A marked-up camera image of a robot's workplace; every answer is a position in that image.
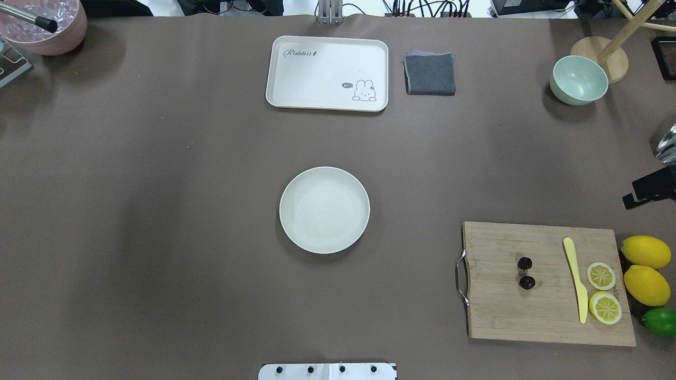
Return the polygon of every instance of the pink bowl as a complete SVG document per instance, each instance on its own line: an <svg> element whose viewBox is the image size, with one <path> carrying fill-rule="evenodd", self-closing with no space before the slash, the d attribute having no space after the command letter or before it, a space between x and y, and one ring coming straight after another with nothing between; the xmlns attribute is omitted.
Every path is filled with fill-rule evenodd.
<svg viewBox="0 0 676 380"><path fill-rule="evenodd" d="M59 55L75 49L85 39L87 15L79 0L5 0L5 3L38 16L56 20L59 25L55 33L45 33L44 36L36 33L31 38L38 39L38 41L31 41L25 35L29 32L22 32L20 29L29 30L31 27L37 28L36 26L31 26L25 21L6 14L0 14L0 34L15 47L42 55ZM56 9L59 9L59 13L67 13L65 16L57 15Z"/></svg>

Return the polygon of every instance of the round plate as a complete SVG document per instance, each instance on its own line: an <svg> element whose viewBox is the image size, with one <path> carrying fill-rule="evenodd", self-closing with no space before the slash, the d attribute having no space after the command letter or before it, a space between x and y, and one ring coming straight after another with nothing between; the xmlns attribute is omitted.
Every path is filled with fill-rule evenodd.
<svg viewBox="0 0 676 380"><path fill-rule="evenodd" d="M364 186L342 169L312 168L284 189L279 219L287 236L315 254L332 254L362 236L370 204Z"/></svg>

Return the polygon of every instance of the wooden cutting board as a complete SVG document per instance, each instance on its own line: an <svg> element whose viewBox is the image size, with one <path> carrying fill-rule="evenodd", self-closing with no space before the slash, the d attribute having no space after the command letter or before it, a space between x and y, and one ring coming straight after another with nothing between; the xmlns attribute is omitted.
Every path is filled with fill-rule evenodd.
<svg viewBox="0 0 676 380"><path fill-rule="evenodd" d="M547 227L524 224L465 222L469 336L482 339L636 346L627 293L612 230ZM580 279L589 297L596 291L587 280L587 267L605 262L615 271L615 288L622 318L605 325L587 312L579 322L573 278L563 250L563 238L575 242ZM518 286L518 259L533 260L530 290Z"/></svg>

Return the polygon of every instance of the mint green bowl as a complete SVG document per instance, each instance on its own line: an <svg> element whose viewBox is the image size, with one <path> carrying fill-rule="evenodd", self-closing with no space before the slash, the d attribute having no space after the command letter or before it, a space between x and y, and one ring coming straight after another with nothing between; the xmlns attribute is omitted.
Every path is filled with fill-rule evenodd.
<svg viewBox="0 0 676 380"><path fill-rule="evenodd" d="M606 94L608 76L601 66L589 58L568 55L554 65L550 87L562 102L584 105Z"/></svg>

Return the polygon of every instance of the napkin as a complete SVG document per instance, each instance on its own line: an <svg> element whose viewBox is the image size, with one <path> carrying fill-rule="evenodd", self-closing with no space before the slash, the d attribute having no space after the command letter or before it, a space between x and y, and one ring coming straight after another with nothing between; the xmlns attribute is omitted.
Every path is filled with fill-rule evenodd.
<svg viewBox="0 0 676 380"><path fill-rule="evenodd" d="M404 55L404 73L409 94L456 94L451 53L412 50Z"/></svg>

